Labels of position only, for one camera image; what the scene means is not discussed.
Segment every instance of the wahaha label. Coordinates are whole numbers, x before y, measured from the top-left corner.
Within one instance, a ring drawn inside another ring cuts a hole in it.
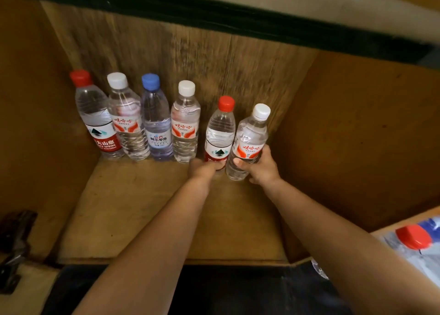
[[[85,124],[85,126],[93,137],[93,140],[95,140],[96,145],[103,152],[115,152],[122,148],[112,122],[102,126],[91,126],[87,124]]]
[[[171,144],[171,130],[162,133],[152,133],[146,131],[148,144],[152,148],[164,148]]]
[[[205,161],[218,162],[226,160],[231,152],[231,148],[232,144],[226,147],[219,147],[212,145],[208,140],[205,140]]]
[[[171,120],[171,130],[173,135],[179,138],[192,139],[195,138],[198,131],[197,123],[182,123],[175,120]]]
[[[241,140],[237,140],[234,143],[233,151],[236,156],[241,157],[242,159],[254,159],[258,156],[263,146],[264,144],[249,145],[247,143],[242,142]]]
[[[111,116],[113,125],[118,132],[137,133],[140,132],[140,116]]]

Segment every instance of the dark green edge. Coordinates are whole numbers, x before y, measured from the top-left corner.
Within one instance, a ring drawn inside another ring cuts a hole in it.
[[[235,35],[440,68],[436,46],[215,0],[49,0]]]

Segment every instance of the person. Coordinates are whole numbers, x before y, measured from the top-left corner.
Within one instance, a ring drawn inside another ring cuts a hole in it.
[[[353,223],[281,179],[268,145],[250,173],[356,314],[440,314],[440,290]],[[221,162],[190,162],[188,180],[119,254],[74,315],[168,313],[209,185]]]

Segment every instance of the blue bottle cap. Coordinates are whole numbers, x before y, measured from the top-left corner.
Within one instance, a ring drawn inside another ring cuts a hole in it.
[[[157,74],[148,73],[142,75],[142,85],[146,90],[156,90],[161,86],[161,81]]]

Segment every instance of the bottle cap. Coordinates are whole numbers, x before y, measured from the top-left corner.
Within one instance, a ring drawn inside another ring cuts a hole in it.
[[[231,96],[222,96],[219,98],[218,107],[220,111],[231,112],[234,110],[235,101]]]
[[[431,236],[419,225],[410,225],[396,229],[396,235],[400,242],[409,249],[426,249],[432,245]]]
[[[158,90],[161,86],[161,81],[157,74],[148,73],[142,75],[142,85],[146,90]]]
[[[195,84],[189,80],[179,82],[179,94],[185,97],[193,96],[195,93]]]
[[[258,103],[253,107],[252,117],[258,121],[265,121],[271,114],[271,108],[263,103]]]
[[[114,72],[107,75],[107,81],[113,89],[124,89],[129,86],[127,77],[124,73]]]
[[[70,79],[72,79],[75,87],[77,88],[86,87],[93,84],[90,73],[83,69],[70,72]]]

